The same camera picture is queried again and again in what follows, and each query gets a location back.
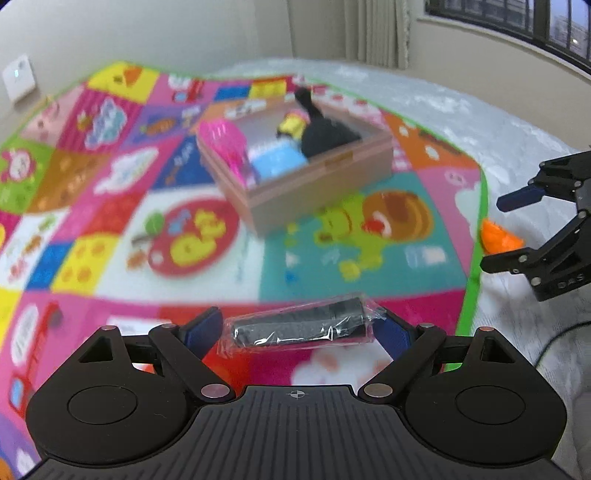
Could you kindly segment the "orange plastic toy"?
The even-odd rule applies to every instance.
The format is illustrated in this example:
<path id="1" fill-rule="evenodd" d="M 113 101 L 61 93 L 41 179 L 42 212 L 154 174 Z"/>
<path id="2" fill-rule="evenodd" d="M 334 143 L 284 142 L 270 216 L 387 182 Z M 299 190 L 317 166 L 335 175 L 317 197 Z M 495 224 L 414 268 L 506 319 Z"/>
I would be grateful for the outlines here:
<path id="1" fill-rule="evenodd" d="M 488 218 L 481 223 L 480 240 L 487 255 L 507 253 L 525 246 L 522 238 Z"/>

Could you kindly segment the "black item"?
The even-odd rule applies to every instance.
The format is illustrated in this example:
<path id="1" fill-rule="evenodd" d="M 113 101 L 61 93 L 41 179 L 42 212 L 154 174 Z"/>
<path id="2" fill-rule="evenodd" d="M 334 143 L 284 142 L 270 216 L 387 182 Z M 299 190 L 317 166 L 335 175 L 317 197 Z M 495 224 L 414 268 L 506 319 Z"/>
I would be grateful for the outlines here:
<path id="1" fill-rule="evenodd" d="M 387 319 L 386 309 L 362 294 L 260 311 L 224 320 L 217 353 L 229 358 L 369 343 Z"/>

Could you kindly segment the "black plush toy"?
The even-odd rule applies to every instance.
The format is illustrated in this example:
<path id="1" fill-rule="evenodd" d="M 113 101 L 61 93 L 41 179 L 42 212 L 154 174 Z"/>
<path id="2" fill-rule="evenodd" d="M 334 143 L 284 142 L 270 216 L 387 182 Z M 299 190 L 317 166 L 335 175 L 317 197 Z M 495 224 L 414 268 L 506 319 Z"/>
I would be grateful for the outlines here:
<path id="1" fill-rule="evenodd" d="M 301 136 L 301 153 L 304 154 L 304 157 L 311 159 L 362 140 L 362 136 L 357 131 L 349 128 L 342 121 L 325 116 L 312 101 L 311 91 L 307 88 L 297 88 L 294 97 L 310 117 L 310 123 L 304 128 L 304 133 Z"/>

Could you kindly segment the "yellow pink toy block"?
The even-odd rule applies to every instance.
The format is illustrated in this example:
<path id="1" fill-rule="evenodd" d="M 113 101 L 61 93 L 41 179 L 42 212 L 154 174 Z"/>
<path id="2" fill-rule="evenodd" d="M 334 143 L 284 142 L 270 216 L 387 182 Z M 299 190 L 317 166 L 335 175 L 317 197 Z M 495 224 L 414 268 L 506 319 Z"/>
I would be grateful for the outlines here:
<path id="1" fill-rule="evenodd" d="M 308 114 L 301 110 L 290 110 L 283 116 L 283 120 L 276 129 L 277 137 L 290 137 L 295 141 L 300 141 L 304 135 L 304 130 L 310 123 Z"/>

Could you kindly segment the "blue white tissue pack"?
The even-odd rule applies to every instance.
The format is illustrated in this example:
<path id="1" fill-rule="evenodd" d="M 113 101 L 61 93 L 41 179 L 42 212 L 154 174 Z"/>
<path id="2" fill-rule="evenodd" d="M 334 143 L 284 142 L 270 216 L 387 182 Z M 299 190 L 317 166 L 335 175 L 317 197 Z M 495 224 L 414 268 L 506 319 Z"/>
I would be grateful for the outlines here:
<path id="1" fill-rule="evenodd" d="M 257 183 L 273 180 L 308 165 L 297 142 L 287 138 L 254 145 L 247 153 Z"/>

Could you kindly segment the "colourful cartoon play mat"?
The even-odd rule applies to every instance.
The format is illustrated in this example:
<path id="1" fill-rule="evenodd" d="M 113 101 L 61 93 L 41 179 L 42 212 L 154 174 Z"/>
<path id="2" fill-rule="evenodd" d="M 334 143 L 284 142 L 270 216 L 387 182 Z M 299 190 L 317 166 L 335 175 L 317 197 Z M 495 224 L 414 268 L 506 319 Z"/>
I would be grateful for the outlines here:
<path id="1" fill-rule="evenodd" d="M 197 125 L 315 98 L 386 126 L 391 176 L 257 236 L 204 169 Z M 413 323 L 472 325 L 487 184 L 468 154 L 301 74 L 184 77 L 118 61 L 45 100 L 1 144 L 1 475 L 38 462 L 32 394 L 97 328 L 143 335 L 362 292 Z"/>

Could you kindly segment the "beige curtain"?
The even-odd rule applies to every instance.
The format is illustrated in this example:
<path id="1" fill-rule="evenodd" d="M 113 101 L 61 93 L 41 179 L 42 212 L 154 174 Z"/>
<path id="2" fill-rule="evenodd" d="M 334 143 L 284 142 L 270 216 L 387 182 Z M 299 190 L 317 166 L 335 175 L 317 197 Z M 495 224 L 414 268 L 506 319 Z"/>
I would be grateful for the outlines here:
<path id="1" fill-rule="evenodd" d="M 344 13 L 347 60 L 408 68 L 411 14 L 407 0 L 345 1 Z"/>

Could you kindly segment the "pink cardboard box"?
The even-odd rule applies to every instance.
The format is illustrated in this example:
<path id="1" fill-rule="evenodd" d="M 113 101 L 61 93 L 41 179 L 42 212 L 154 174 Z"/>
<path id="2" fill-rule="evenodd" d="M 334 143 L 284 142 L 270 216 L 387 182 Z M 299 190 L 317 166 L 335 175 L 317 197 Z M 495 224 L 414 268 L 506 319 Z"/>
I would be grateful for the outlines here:
<path id="1" fill-rule="evenodd" d="M 311 99 L 325 116 L 342 121 L 357 131 L 362 140 L 307 158 L 307 166 L 273 180 L 257 183 L 252 174 L 252 186 L 248 190 L 236 185 L 223 171 L 209 166 L 198 148 L 204 169 L 243 223 L 257 236 L 266 236 L 349 193 L 387 179 L 393 171 L 394 138 L 386 126 L 318 98 Z M 277 126 L 290 110 L 304 111 L 297 100 L 291 100 L 270 104 L 235 119 L 221 116 L 209 120 L 223 118 L 235 123 L 245 134 L 247 152 L 256 144 L 281 138 L 297 142 L 301 149 L 301 140 L 276 136 Z"/>

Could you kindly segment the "dark window frame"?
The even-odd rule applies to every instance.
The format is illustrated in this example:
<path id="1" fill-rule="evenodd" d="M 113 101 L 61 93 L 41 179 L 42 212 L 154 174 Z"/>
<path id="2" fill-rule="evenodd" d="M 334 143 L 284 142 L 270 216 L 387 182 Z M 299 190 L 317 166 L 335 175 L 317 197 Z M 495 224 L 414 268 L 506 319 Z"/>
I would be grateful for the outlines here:
<path id="1" fill-rule="evenodd" d="M 507 34 L 590 72 L 590 3 L 585 0 L 438 0 L 430 15 Z"/>

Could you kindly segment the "white wall switch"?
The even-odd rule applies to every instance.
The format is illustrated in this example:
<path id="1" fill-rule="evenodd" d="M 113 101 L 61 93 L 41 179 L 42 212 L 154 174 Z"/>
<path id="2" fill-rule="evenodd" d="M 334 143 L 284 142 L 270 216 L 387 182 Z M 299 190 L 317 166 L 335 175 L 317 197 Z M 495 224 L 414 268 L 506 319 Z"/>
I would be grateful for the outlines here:
<path id="1" fill-rule="evenodd" d="M 20 55 L 10 62 L 2 71 L 2 81 L 9 100 L 16 104 L 37 88 L 30 59 Z"/>

